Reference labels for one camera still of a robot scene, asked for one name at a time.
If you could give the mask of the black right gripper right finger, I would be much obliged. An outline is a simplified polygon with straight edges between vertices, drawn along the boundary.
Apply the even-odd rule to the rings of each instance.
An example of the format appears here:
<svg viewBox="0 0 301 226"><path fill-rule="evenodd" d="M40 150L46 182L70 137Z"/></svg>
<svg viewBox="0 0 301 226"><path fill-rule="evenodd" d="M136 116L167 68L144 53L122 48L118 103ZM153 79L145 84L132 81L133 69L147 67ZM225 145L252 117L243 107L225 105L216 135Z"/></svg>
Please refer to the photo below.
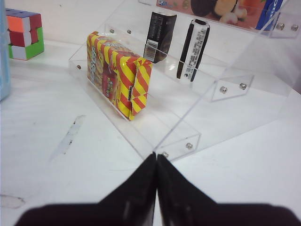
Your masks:
<svg viewBox="0 0 301 226"><path fill-rule="evenodd" d="M265 203L217 203L157 156L158 200L164 226L299 226L288 208Z"/></svg>

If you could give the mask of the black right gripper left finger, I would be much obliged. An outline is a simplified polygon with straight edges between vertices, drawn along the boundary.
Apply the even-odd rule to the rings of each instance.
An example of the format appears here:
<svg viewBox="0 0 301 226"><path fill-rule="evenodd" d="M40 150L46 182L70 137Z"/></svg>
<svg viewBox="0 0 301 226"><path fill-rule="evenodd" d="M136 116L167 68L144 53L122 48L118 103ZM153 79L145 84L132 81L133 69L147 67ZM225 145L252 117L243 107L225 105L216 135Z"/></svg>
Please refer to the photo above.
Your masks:
<svg viewBox="0 0 301 226"><path fill-rule="evenodd" d="M150 154L133 174L96 203L60 203L32 208L17 226L150 226L153 212L157 159Z"/></svg>

